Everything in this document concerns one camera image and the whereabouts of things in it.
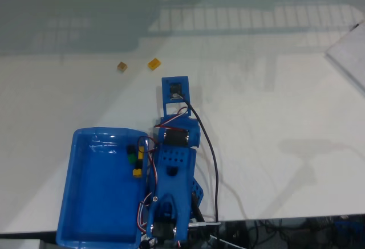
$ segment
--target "white wire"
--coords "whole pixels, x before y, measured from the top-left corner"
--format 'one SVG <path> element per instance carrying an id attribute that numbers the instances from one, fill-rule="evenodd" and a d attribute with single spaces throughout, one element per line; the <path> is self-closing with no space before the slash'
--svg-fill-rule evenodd
<path id="1" fill-rule="evenodd" d="M 149 196 L 151 196 L 151 194 L 152 194 L 152 192 L 150 192 L 145 198 L 144 198 L 144 200 L 142 201 L 142 203 L 143 204 L 139 204 L 139 208 L 138 208 L 138 224 L 139 224 L 139 226 L 142 228 L 142 225 L 143 225 L 143 223 L 142 223 L 142 225 L 140 224 L 140 222 L 141 222 L 141 218 L 142 218 L 142 211 L 143 211 L 143 206 L 144 206 L 144 202 L 148 199 L 148 197 Z"/>
<path id="2" fill-rule="evenodd" d="M 207 225 L 220 225 L 220 222 L 189 222 L 189 227 L 202 227 Z"/>
<path id="3" fill-rule="evenodd" d="M 148 153 L 148 157 L 149 157 L 149 162 L 151 163 L 151 161 L 152 161 L 152 165 L 151 166 L 153 166 L 153 168 L 155 169 L 155 170 L 153 170 L 153 174 L 155 174 L 155 172 L 156 172 L 156 175 L 155 175 L 155 178 L 156 178 L 155 183 L 157 185 L 157 169 L 156 169 L 156 165 L 155 165 L 155 159 L 152 159 L 150 153 Z"/>
<path id="4" fill-rule="evenodd" d="M 182 107 L 181 109 L 183 109 L 183 108 L 186 108 L 186 110 L 185 110 L 185 112 L 184 112 L 184 113 L 182 113 L 182 112 L 181 112 L 180 114 L 178 114 L 178 115 L 176 115 L 176 116 L 172 117 L 170 120 L 167 120 L 166 122 L 162 123 L 162 125 L 165 125 L 165 124 L 167 124 L 167 123 L 171 122 L 172 120 L 175 120 L 176 118 L 178 118 L 178 117 L 180 117 L 180 116 L 182 116 L 182 115 L 184 115 L 185 113 L 187 113 L 187 112 L 188 112 L 188 107 Z"/>
<path id="5" fill-rule="evenodd" d="M 235 248 L 246 249 L 246 248 L 244 248 L 244 247 L 241 247 L 241 246 L 235 245 L 235 244 L 233 244 L 233 243 L 227 242 L 227 241 L 225 241 L 225 240 L 223 240 L 223 239 L 219 239 L 219 241 L 220 241 L 220 242 L 224 242 L 224 243 L 226 243 L 226 244 L 229 244 L 229 245 L 231 245 L 231 246 L 233 246 L 233 247 L 235 247 Z"/>

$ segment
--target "mounting hole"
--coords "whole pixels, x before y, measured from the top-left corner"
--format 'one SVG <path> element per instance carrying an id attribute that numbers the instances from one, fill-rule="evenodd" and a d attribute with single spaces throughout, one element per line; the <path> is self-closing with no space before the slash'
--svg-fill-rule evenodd
<path id="1" fill-rule="evenodd" d="M 168 166 L 166 168 L 166 173 L 167 175 L 169 175 L 170 177 L 174 177 L 176 176 L 177 172 L 178 172 L 179 168 L 177 166 Z"/>

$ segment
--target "black cable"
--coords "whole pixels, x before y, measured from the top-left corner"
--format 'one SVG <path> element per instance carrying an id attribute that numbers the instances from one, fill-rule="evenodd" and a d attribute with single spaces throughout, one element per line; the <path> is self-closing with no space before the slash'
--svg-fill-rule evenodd
<path id="1" fill-rule="evenodd" d="M 188 108 L 194 113 L 196 119 L 198 120 L 198 122 L 200 124 L 201 129 L 203 130 L 204 136 L 205 136 L 206 140 L 208 141 L 210 151 L 212 152 L 213 162 L 214 162 L 214 171 L 216 172 L 216 193 L 214 196 L 214 205 L 215 205 L 215 209 L 216 209 L 216 222 L 218 222 L 219 221 L 218 220 L 218 184 L 219 184 L 219 180 L 218 180 L 218 166 L 217 166 L 216 155 L 214 153 L 213 145 L 209 139 L 209 136 L 204 128 L 203 123 L 200 120 L 198 113 L 196 113 L 195 109 L 192 107 L 191 103 L 188 100 L 186 100 L 184 97 L 181 97 L 181 98 L 187 104 Z M 220 242 L 220 240 L 219 240 L 219 225 L 218 225 L 217 226 L 217 245 L 218 245 L 218 247 L 219 247 L 219 242 Z"/>
<path id="2" fill-rule="evenodd" d="M 251 245 L 251 249 L 254 249 L 258 243 L 258 225 L 257 225 L 257 222 L 254 221 L 254 224 L 255 224 L 255 229 L 256 229 L 256 239 L 255 239 L 255 242 L 253 243 L 253 245 Z"/>

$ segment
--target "small wooden cube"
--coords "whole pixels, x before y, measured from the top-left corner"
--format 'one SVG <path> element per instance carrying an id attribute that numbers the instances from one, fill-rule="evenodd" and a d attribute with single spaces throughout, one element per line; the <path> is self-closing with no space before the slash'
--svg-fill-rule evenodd
<path id="1" fill-rule="evenodd" d="M 148 63 L 148 67 L 151 69 L 151 71 L 155 70 L 159 65 L 161 64 L 161 62 L 157 59 L 154 58 L 151 62 Z"/>
<path id="2" fill-rule="evenodd" d="M 123 62 L 120 62 L 119 65 L 118 65 L 118 69 L 120 71 L 125 71 L 127 68 L 128 68 L 127 64 L 125 64 Z"/>

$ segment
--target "cable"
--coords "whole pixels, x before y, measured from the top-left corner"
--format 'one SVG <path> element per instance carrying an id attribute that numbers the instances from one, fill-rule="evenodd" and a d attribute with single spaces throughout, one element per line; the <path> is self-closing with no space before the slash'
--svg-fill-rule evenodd
<path id="1" fill-rule="evenodd" d="M 149 159 L 149 163 L 152 166 L 153 173 L 155 174 L 155 185 L 157 186 L 157 169 L 156 169 L 156 165 L 155 165 L 155 159 L 152 160 L 150 153 L 148 153 L 148 159 Z"/>
<path id="2" fill-rule="evenodd" d="M 211 237 L 211 238 L 213 238 L 213 239 L 216 239 L 216 240 L 217 240 L 217 242 L 218 242 L 218 238 L 216 238 L 215 236 L 210 235 L 210 237 Z M 233 246 L 233 247 L 235 247 L 235 248 L 246 249 L 246 248 L 244 248 L 244 247 L 241 247 L 241 246 L 235 245 L 235 244 L 233 244 L 233 243 L 227 242 L 227 241 L 225 241 L 225 240 L 223 240 L 223 239 L 221 239 L 221 240 L 220 240 L 220 242 L 224 242 L 224 243 L 229 244 L 229 245 L 231 245 L 231 246 Z"/>
<path id="3" fill-rule="evenodd" d="M 144 198 L 144 200 L 142 202 L 139 203 L 138 205 L 138 212 L 137 212 L 137 227 L 139 230 L 141 230 L 141 232 L 143 234 L 146 233 L 146 230 L 142 228 L 142 226 L 144 225 L 144 223 L 142 222 L 142 210 L 143 210 L 143 206 L 145 205 L 144 202 L 147 200 L 147 198 L 149 196 L 151 196 L 151 192 Z"/>
<path id="4" fill-rule="evenodd" d="M 154 146 L 153 146 L 153 149 L 150 149 L 150 150 L 148 150 L 148 151 L 140 151 L 140 149 L 139 149 L 139 145 L 140 145 L 140 140 L 142 139 L 142 138 L 147 138 L 147 139 L 149 139 L 149 140 L 151 140 L 153 143 L 154 143 Z M 138 146 L 138 152 L 141 152 L 141 153 L 151 153 L 151 152 L 153 152 L 153 151 L 155 151 L 155 148 L 156 148 L 156 145 L 158 145 L 159 143 L 154 139 L 154 138 L 152 138 L 152 137 L 149 137 L 149 136 L 140 136 L 139 138 L 138 138 L 138 141 L 137 141 L 137 146 Z"/>
<path id="5" fill-rule="evenodd" d="M 184 108 L 186 108 L 186 111 L 184 112 L 184 113 L 179 113 L 181 110 L 183 110 Z M 172 120 L 174 120 L 174 119 L 176 119 L 176 118 L 178 118 L 178 117 L 180 117 L 180 116 L 182 116 L 182 115 L 184 115 L 185 113 L 187 113 L 188 112 L 188 107 L 182 107 L 182 108 L 180 108 L 178 111 L 177 111 L 177 114 L 175 115 L 175 116 L 173 116 L 173 117 L 171 117 L 169 120 L 167 120 L 167 121 L 165 121 L 165 122 L 163 122 L 163 123 L 159 123 L 158 125 L 155 125 L 155 128 L 159 128 L 159 127 L 161 127 L 162 125 L 165 125 L 165 124 L 167 124 L 167 123 L 169 123 L 169 122 L 171 122 Z"/>
<path id="6" fill-rule="evenodd" d="M 258 243 L 258 225 L 257 225 L 256 221 L 254 221 L 254 224 L 255 224 L 255 229 L 256 229 L 256 239 L 255 239 L 255 242 L 253 243 L 253 245 L 250 245 L 251 249 L 255 248 Z"/>
<path id="7" fill-rule="evenodd" d="M 200 124 L 201 129 L 203 130 L 204 136 L 205 136 L 206 140 L 208 141 L 210 151 L 212 152 L 213 162 L 214 162 L 214 171 L 216 172 L 216 193 L 215 193 L 215 196 L 214 196 L 214 205 L 215 205 L 215 210 L 216 210 L 216 222 L 218 222 L 219 221 L 219 219 L 218 219 L 218 184 L 219 184 L 219 179 L 218 179 L 217 159 L 216 159 L 216 155 L 214 153 L 213 145 L 212 145 L 212 143 L 209 139 L 209 136 L 208 136 L 208 134 L 207 134 L 207 132 L 204 128 L 204 125 L 203 125 L 198 113 L 196 113 L 196 111 L 192 107 L 191 103 L 187 99 L 183 98 L 180 95 L 178 95 L 178 97 L 182 98 L 183 101 L 187 104 L 188 108 L 190 108 L 190 110 L 194 113 L 196 119 L 198 120 L 198 122 Z M 217 244 L 218 244 L 218 247 L 219 247 L 219 226 L 217 226 Z"/>
<path id="8" fill-rule="evenodd" d="M 203 227 L 211 225 L 220 225 L 220 222 L 189 222 L 189 227 Z"/>

